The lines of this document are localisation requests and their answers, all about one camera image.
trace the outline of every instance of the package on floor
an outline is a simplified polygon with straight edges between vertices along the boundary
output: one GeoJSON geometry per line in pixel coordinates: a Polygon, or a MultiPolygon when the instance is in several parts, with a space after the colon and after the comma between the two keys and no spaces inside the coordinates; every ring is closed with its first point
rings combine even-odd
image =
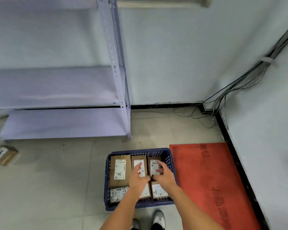
{"type": "Polygon", "coordinates": [[[120,202],[129,190],[129,186],[110,189],[110,203],[120,202]]]}
{"type": "Polygon", "coordinates": [[[141,172],[140,177],[145,177],[145,176],[147,176],[147,158],[146,158],[146,155],[131,156],[131,167],[132,167],[132,169],[137,164],[139,164],[140,162],[142,162],[141,170],[139,170],[139,172],[141,172]]]}
{"type": "Polygon", "coordinates": [[[169,194],[164,189],[162,189],[159,182],[157,182],[157,181],[151,182],[151,190],[152,190],[154,199],[156,199],[156,198],[162,199],[162,198],[169,197],[169,194]]]}
{"type": "Polygon", "coordinates": [[[150,198],[150,197],[151,197],[151,193],[150,193],[149,182],[148,182],[139,199],[145,199],[145,198],[150,198]]]}
{"type": "Polygon", "coordinates": [[[161,156],[152,156],[148,157],[148,166],[149,166],[149,175],[159,175],[159,172],[156,172],[156,169],[162,168],[161,165],[158,164],[158,161],[161,161],[161,156]]]}
{"type": "Polygon", "coordinates": [[[15,157],[18,150],[11,146],[0,146],[0,165],[7,166],[7,164],[15,157]]]}
{"type": "Polygon", "coordinates": [[[131,174],[130,155],[111,156],[110,188],[129,186],[131,174]]]}

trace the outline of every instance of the tiled floor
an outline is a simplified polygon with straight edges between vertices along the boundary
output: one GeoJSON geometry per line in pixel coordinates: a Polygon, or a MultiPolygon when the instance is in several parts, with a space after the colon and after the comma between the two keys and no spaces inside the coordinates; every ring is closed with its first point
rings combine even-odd
{"type": "MultiPolygon", "coordinates": [[[[170,144],[223,142],[212,118],[185,117],[193,108],[138,110],[132,113],[132,139],[125,137],[14,140],[20,157],[0,167],[0,229],[99,229],[104,208],[104,169],[112,151],[169,147],[170,144]]],[[[174,205],[161,206],[167,230],[182,229],[174,205]]],[[[149,229],[155,208],[135,211],[149,229]]]]}

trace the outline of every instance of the red floor mat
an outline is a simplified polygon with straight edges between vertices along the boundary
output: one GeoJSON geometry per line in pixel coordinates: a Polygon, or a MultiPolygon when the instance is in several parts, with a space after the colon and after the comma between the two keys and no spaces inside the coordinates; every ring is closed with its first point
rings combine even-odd
{"type": "Polygon", "coordinates": [[[259,230],[226,143],[170,145],[179,186],[226,230],[259,230]]]}

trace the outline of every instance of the hand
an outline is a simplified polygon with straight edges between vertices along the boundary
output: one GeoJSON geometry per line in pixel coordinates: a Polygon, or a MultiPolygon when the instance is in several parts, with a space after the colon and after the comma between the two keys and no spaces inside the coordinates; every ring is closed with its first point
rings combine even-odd
{"type": "Polygon", "coordinates": [[[162,166],[162,169],[156,169],[156,172],[163,173],[163,175],[153,175],[153,179],[159,182],[162,189],[170,194],[171,190],[177,187],[175,176],[164,162],[158,161],[158,163],[162,166]]]}
{"type": "Polygon", "coordinates": [[[138,163],[131,172],[129,179],[129,189],[134,191],[138,198],[141,196],[146,184],[150,180],[150,176],[140,177],[142,162],[138,163]]]}

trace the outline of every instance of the white wall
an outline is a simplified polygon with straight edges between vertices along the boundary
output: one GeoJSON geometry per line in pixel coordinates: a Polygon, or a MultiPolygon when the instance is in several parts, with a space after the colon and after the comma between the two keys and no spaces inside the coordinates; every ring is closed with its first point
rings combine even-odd
{"type": "MultiPolygon", "coordinates": [[[[287,29],[288,0],[282,0],[220,86],[249,69],[287,29]]],[[[221,113],[270,228],[288,229],[288,47],[258,85],[228,98],[221,113]]]]}
{"type": "MultiPolygon", "coordinates": [[[[278,0],[121,9],[132,104],[203,100],[278,0]]],[[[108,65],[97,11],[0,15],[0,68],[108,65]]]]}

